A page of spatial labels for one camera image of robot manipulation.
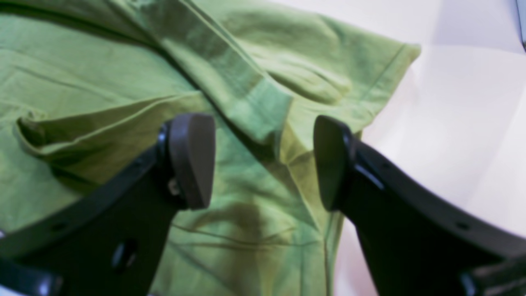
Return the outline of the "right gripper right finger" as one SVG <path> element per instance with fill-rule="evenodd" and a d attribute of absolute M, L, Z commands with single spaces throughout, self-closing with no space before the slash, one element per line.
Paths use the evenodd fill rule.
<path fill-rule="evenodd" d="M 335 118 L 316 118 L 314 159 L 323 206 L 353 223 L 380 296 L 524 296 L 524 238 L 436 196 Z"/>

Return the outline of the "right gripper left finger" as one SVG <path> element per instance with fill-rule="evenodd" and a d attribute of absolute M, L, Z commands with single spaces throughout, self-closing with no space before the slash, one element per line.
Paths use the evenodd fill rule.
<path fill-rule="evenodd" d="M 146 296 L 173 218 L 209 207 L 214 118 L 184 113 L 79 202 L 1 240 L 1 287 L 23 296 Z"/>

